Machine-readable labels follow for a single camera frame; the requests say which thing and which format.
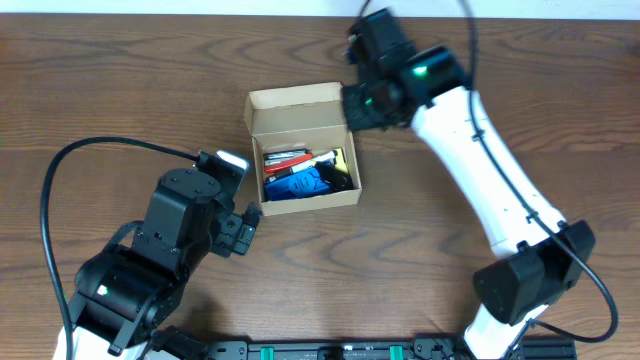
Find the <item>open box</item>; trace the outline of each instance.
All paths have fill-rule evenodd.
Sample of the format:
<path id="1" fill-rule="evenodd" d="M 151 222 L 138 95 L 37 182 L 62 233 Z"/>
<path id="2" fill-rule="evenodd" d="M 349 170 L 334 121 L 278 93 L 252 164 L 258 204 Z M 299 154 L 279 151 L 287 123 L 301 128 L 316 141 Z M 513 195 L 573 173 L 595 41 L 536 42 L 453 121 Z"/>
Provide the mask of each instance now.
<path id="1" fill-rule="evenodd" d="M 258 199 L 265 216 L 357 204 L 362 192 L 353 135 L 342 113 L 340 83 L 249 93 L 244 121 L 252 136 Z M 342 148 L 353 190 L 306 199 L 266 201 L 263 154 L 308 148 L 314 156 Z"/>

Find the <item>box flap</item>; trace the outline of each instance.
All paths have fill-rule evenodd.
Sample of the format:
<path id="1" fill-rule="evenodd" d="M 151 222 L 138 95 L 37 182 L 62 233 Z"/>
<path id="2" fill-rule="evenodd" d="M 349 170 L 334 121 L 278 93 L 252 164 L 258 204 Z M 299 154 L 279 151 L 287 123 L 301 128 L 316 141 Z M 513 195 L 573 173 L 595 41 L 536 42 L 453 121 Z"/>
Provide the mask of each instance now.
<path id="1" fill-rule="evenodd" d="M 244 114 L 247 128 L 255 137 L 345 125 L 341 89 L 342 85 L 334 82 L 250 92 Z"/>

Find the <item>wooden table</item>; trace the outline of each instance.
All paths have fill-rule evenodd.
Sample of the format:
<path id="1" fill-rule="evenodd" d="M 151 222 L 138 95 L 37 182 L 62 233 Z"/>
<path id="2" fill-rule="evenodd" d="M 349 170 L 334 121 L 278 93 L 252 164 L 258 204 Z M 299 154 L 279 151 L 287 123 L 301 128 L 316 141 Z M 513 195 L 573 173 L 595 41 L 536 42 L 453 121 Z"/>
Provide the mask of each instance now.
<path id="1" fill-rule="evenodd" d="M 38 223 L 45 169 L 64 145 L 117 135 L 249 158 L 251 90 L 355 80 L 351 19 L 0 16 L 0 357 L 47 359 L 60 314 Z M 419 48 L 467 61 L 459 19 L 406 19 Z M 597 235 L 589 263 L 620 308 L 609 342 L 580 359 L 640 352 L 640 23 L 482 20 L 479 88 L 533 182 Z M 165 322 L 206 340 L 460 333 L 478 308 L 471 276 L 492 263 L 484 232 L 436 156 L 407 130 L 356 134 L 358 206 L 265 218 L 246 257 L 207 257 Z M 54 184 L 51 231 L 66 293 L 116 228 L 144 217 L 154 183 L 185 161 L 100 145 Z M 255 176 L 236 197 L 255 200 Z M 608 326 L 588 281 L 544 319 L 586 335 Z"/>

